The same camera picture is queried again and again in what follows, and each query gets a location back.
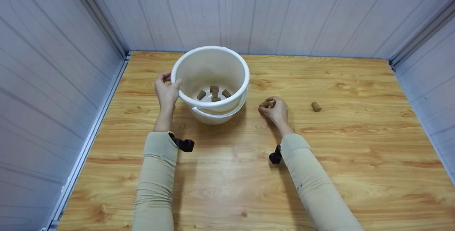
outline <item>hand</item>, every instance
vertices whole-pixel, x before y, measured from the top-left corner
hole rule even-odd
[[[155,81],[155,92],[160,104],[160,114],[155,122],[153,131],[167,132],[171,130],[172,118],[174,115],[175,102],[178,98],[178,92],[182,85],[179,79],[173,84],[166,84],[171,81],[171,72],[158,74]]]
[[[294,133],[292,128],[288,125],[288,105],[286,102],[277,96],[268,97],[266,101],[269,103],[274,101],[275,104],[270,103],[270,108],[259,106],[259,112],[276,125],[280,131],[281,137]]]
[[[155,92],[160,103],[161,111],[171,111],[175,109],[175,102],[178,98],[178,92],[182,85],[182,80],[179,79],[173,84],[166,84],[171,81],[171,71],[158,74],[155,81]]]

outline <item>wood grain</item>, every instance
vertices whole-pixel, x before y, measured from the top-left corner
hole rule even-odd
[[[158,115],[153,82],[182,53],[135,52],[60,222],[60,231],[130,230],[143,145]],[[313,230],[275,130],[257,105],[277,95],[366,230],[455,230],[455,189],[384,60],[244,55],[244,108],[219,126],[177,102],[176,230]],[[315,113],[311,102],[322,111]]]

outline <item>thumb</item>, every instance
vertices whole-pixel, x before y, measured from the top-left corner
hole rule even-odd
[[[183,81],[181,79],[177,79],[177,81],[175,81],[175,83],[173,83],[172,86],[175,87],[176,89],[180,89],[182,83]]]

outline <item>white panel wall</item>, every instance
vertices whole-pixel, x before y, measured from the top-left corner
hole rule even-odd
[[[395,74],[455,184],[455,19]]]
[[[0,230],[37,231],[120,56],[80,0],[0,6]]]
[[[131,50],[390,58],[447,0],[98,0]]]

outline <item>cork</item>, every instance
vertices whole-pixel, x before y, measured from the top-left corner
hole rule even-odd
[[[218,98],[218,88],[214,88],[214,89],[212,90],[212,97],[213,97],[213,98]]]
[[[200,90],[200,92],[199,92],[199,94],[197,96],[198,100],[202,100],[205,97],[205,95],[206,95],[205,91],[204,90]]]
[[[212,92],[213,89],[218,90],[218,86],[210,85],[210,92]]]
[[[229,98],[232,96],[226,89],[224,89],[224,91],[221,94],[223,94],[223,96],[226,98]]]
[[[313,108],[313,110],[314,110],[315,112],[319,112],[319,111],[321,111],[321,109],[322,109],[321,106],[319,106],[319,104],[318,104],[316,101],[313,102],[313,103],[311,104],[311,106],[312,106],[312,108]]]
[[[265,101],[262,102],[259,106],[260,106],[260,107],[264,107],[264,108],[268,108],[268,105],[269,105],[268,101],[265,100]]]

